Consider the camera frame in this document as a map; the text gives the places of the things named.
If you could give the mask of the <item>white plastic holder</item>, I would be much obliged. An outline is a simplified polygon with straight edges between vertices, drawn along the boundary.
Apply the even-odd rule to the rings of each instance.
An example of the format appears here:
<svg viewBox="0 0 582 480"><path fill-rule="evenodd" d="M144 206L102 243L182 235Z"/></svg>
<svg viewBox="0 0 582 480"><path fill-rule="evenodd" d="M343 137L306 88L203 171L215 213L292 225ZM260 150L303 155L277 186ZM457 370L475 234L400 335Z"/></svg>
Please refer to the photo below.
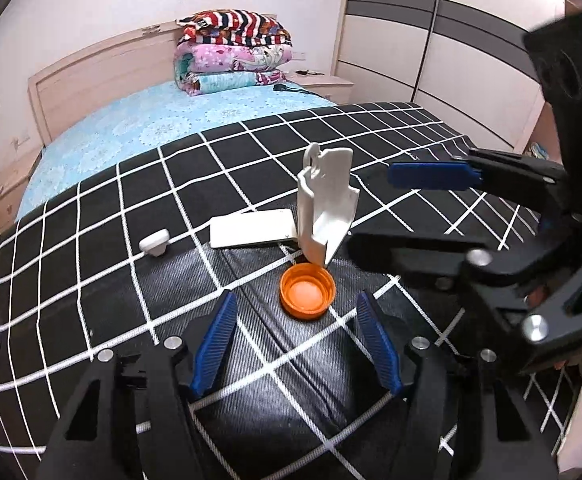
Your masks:
<svg viewBox="0 0 582 480"><path fill-rule="evenodd" d="M351 148L308 145L297 174L297 241L307 260L325 268L356 216L358 188L349 185Z"/></svg>

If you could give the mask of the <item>orange bottle cap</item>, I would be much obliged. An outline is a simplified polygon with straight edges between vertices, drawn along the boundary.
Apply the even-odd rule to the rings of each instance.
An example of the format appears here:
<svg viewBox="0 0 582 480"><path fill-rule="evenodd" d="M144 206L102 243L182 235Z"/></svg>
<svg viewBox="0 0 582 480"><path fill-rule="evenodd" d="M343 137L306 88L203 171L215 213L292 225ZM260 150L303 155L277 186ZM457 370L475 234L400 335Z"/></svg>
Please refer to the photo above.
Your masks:
<svg viewBox="0 0 582 480"><path fill-rule="evenodd" d="M311 321L324 315L332 304L336 287L332 275L321 266L304 262L286 269L279 283L283 310L293 318Z"/></svg>

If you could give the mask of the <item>white plastic piece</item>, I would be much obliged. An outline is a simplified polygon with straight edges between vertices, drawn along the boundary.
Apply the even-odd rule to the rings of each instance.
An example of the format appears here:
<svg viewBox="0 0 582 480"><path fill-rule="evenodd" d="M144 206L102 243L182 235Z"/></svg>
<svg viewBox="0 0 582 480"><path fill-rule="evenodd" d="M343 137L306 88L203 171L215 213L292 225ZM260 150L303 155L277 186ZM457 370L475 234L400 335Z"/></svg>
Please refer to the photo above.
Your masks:
<svg viewBox="0 0 582 480"><path fill-rule="evenodd" d="M214 249L295 239L296 225L289 209L227 214L210 219L210 247Z"/></svg>

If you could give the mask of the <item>small white cap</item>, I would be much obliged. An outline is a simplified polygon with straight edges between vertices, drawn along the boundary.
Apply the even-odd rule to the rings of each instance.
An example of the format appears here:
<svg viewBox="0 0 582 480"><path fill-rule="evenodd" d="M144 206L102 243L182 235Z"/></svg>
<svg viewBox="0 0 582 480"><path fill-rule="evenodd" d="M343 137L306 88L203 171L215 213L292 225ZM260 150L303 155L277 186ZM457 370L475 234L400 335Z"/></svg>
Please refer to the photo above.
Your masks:
<svg viewBox="0 0 582 480"><path fill-rule="evenodd" d="M152 257L159 257L166 252L169 244L170 234L168 229L160 229L139 242L139 249L142 254Z"/></svg>

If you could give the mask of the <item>beige corner shelf unit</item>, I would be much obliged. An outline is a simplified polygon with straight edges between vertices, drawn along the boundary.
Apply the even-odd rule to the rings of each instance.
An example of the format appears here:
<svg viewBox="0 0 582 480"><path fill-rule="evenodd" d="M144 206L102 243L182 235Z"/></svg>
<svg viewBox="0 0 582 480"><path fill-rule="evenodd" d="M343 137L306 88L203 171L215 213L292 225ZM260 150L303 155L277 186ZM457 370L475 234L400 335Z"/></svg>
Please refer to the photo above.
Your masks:
<svg viewBox="0 0 582 480"><path fill-rule="evenodd" d="M551 105L544 100L541 92L537 93L534 104L530 109L530 116L526 120L513 151L522 154L533 143L537 143L547 152L548 159L559 164L562 162L553 110Z"/></svg>

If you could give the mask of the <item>black white grid blanket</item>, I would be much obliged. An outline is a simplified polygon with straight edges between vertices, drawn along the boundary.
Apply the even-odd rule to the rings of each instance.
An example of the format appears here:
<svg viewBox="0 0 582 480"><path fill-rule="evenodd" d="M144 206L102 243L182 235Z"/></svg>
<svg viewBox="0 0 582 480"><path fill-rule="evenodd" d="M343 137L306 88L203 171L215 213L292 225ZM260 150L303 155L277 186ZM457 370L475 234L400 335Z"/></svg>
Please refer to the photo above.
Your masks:
<svg viewBox="0 0 582 480"><path fill-rule="evenodd" d="M399 191L386 167L448 159L470 142L416 104L318 107L234 122L119 162L26 214L0 234L0 460L35 477L52 429L90 361L178 335L226 289L238 326L215 385L192 406L216 479L384 479L399 436L391 398L356 335L368 288L445 351L466 353L472 323L454 300L393 275L330 262L336 296L310 322L280 306L290 243L210 248L210 219L293 208L308 144L351 148L357 232L469 235L509 249L530 240L537 214L477 191ZM170 234L159 257L142 238Z"/></svg>

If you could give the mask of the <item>white grey sliding wardrobe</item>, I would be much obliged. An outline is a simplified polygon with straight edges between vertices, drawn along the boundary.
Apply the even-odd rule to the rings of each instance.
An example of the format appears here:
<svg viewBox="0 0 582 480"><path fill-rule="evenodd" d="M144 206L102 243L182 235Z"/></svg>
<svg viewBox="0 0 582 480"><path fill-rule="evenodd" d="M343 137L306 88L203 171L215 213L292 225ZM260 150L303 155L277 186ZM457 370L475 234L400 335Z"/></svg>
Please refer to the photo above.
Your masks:
<svg viewBox="0 0 582 480"><path fill-rule="evenodd" d="M545 105L522 39L565 0L346 0L335 73L355 103L424 107L480 148L522 152Z"/></svg>

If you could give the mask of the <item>right beige nightstand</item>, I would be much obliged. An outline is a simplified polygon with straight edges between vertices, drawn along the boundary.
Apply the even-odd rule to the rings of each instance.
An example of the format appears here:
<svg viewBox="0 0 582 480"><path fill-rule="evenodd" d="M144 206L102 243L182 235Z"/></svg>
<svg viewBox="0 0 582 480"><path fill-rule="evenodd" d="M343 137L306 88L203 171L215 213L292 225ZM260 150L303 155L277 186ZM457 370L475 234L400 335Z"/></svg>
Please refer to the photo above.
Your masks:
<svg viewBox="0 0 582 480"><path fill-rule="evenodd" d="M286 79L336 104L349 103L354 88L351 81L332 75L287 73Z"/></svg>

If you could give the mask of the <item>beige nightstand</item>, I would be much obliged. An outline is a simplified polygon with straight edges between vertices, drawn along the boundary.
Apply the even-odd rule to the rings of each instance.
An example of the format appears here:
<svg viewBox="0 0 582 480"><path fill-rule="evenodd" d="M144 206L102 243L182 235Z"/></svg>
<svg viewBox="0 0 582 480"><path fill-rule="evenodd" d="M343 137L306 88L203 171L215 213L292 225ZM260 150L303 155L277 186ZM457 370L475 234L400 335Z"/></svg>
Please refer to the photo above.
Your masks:
<svg viewBox="0 0 582 480"><path fill-rule="evenodd" d="M12 226L23 195L39 161L42 148L23 154L0 174L0 232Z"/></svg>
<svg viewBox="0 0 582 480"><path fill-rule="evenodd" d="M336 104L349 103L354 88L351 81L332 75L287 73L286 79Z"/></svg>

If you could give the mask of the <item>left beige nightstand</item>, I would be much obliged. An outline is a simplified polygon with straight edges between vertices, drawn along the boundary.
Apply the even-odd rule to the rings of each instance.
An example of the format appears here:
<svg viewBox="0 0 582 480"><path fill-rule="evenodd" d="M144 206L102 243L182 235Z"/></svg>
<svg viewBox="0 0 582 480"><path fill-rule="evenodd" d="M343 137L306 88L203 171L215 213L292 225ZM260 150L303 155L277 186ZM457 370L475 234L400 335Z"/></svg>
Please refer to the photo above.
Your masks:
<svg viewBox="0 0 582 480"><path fill-rule="evenodd" d="M42 148L23 154L0 174L0 232L12 226L23 195L39 161Z"/></svg>

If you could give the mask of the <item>light blue folded quilt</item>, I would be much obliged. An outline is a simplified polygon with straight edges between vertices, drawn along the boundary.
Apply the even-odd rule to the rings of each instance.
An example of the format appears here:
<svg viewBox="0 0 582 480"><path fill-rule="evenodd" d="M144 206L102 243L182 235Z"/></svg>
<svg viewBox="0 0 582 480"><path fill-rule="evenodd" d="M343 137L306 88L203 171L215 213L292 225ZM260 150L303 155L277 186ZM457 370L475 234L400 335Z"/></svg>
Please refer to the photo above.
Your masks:
<svg viewBox="0 0 582 480"><path fill-rule="evenodd" d="M270 72L187 73L175 78L178 88L189 96L280 84L286 78L281 70Z"/></svg>

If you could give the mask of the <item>striped red folded quilt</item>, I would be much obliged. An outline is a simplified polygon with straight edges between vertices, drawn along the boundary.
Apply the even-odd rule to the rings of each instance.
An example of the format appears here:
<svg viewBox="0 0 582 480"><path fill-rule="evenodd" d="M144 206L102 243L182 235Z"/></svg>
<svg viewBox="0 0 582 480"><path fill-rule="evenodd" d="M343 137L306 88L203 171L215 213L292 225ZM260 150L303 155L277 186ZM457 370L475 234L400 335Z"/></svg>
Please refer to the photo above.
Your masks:
<svg viewBox="0 0 582 480"><path fill-rule="evenodd" d="M220 44L248 48L292 44L290 33L271 16L247 10L206 10L175 24L181 29L178 44Z"/></svg>

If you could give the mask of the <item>pink folded quilt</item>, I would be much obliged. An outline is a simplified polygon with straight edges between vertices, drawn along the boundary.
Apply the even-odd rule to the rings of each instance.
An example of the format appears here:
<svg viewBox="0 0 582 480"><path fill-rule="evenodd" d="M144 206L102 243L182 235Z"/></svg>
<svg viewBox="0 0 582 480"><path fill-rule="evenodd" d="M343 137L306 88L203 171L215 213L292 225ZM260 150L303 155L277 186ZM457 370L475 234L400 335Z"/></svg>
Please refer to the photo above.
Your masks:
<svg viewBox="0 0 582 480"><path fill-rule="evenodd" d="M244 47L224 44L183 44L174 58L177 78L187 74L229 72L263 73L290 62L293 49L288 44Z"/></svg>

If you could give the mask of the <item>light blue bed sheet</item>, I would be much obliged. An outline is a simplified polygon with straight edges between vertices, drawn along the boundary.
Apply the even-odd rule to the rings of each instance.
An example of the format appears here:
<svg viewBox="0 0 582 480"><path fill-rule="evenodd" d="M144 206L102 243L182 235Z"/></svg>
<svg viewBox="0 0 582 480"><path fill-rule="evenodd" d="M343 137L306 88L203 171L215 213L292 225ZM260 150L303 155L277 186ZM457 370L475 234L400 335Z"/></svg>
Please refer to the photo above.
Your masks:
<svg viewBox="0 0 582 480"><path fill-rule="evenodd" d="M23 219L72 185L172 141L234 122L328 106L332 100L300 91L248 87L188 96L173 82L136 92L97 110L42 150L16 218Z"/></svg>

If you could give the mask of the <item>beige wooden headboard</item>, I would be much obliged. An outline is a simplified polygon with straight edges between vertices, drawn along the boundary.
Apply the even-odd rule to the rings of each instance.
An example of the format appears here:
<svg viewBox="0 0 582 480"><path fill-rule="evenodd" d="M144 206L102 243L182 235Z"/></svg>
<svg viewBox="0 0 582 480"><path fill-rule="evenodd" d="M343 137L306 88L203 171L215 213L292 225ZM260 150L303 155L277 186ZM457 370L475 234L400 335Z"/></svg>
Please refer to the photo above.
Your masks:
<svg viewBox="0 0 582 480"><path fill-rule="evenodd" d="M174 78L181 28L174 22L124 32L44 68L28 80L42 143L50 145L89 114Z"/></svg>

